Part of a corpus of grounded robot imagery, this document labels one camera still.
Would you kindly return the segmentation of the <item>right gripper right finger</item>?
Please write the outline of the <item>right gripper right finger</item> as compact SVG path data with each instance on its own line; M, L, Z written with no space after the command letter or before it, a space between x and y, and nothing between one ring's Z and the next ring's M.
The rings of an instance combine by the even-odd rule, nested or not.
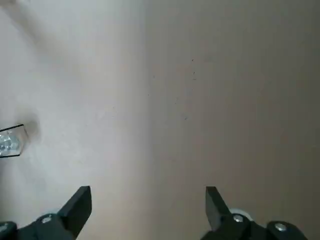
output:
M270 221L266 227L243 213L232 213L218 189L205 188L205 213L210 225L203 240L306 240L295 225L285 221Z

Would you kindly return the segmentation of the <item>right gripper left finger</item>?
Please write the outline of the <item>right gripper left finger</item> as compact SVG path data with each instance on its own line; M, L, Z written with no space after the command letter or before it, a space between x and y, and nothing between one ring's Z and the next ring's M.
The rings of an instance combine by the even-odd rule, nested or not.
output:
M75 240L92 213L90 186L81 186L57 213L40 216L18 228L13 221L0 223L2 240Z

